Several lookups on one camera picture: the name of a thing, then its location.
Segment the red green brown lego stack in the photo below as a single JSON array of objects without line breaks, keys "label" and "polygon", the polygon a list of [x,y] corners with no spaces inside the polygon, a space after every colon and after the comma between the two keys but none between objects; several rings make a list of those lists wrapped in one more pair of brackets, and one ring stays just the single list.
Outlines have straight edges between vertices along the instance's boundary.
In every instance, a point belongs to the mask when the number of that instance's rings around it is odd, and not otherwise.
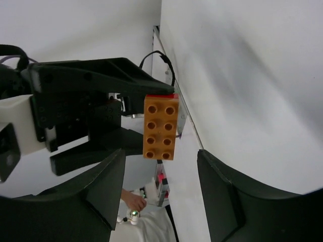
[{"label": "red green brown lego stack", "polygon": [[146,95],[143,130],[145,158],[174,159],[178,104],[175,94]]}]

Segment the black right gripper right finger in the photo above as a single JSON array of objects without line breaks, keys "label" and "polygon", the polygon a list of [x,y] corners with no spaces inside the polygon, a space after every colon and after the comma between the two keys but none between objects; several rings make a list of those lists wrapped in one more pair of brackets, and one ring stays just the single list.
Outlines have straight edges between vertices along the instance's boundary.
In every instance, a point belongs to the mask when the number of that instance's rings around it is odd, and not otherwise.
[{"label": "black right gripper right finger", "polygon": [[322,190],[268,186],[206,150],[197,167],[211,241],[322,241]]}]

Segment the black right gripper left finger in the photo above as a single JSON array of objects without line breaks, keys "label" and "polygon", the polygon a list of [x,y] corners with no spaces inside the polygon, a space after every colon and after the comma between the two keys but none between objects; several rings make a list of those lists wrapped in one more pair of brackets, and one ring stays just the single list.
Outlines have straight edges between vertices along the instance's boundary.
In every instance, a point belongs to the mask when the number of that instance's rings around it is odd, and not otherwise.
[{"label": "black right gripper left finger", "polygon": [[1,197],[1,241],[109,241],[115,230],[126,155],[38,195]]}]

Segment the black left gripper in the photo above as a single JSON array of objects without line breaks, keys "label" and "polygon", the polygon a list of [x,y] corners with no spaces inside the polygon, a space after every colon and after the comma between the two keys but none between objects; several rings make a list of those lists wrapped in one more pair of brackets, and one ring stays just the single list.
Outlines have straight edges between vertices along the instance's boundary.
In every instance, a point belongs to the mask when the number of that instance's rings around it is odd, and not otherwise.
[{"label": "black left gripper", "polygon": [[37,140],[49,152],[85,136],[90,139],[50,157],[57,176],[101,162],[119,149],[126,156],[143,154],[143,135],[120,128],[122,103],[99,93],[174,92],[124,57],[33,63],[21,76],[31,86]]}]

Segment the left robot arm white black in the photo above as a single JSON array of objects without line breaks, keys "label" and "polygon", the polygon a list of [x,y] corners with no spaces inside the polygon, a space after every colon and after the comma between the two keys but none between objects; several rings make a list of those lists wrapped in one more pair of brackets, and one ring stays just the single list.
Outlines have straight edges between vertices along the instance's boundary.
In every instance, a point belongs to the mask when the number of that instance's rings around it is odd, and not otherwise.
[{"label": "left robot arm white black", "polygon": [[174,98],[173,84],[127,58],[36,62],[13,45],[1,57],[1,181],[30,153],[47,149],[60,176],[101,162],[115,150],[143,153],[143,136],[121,126],[123,116],[146,114],[148,97]]}]

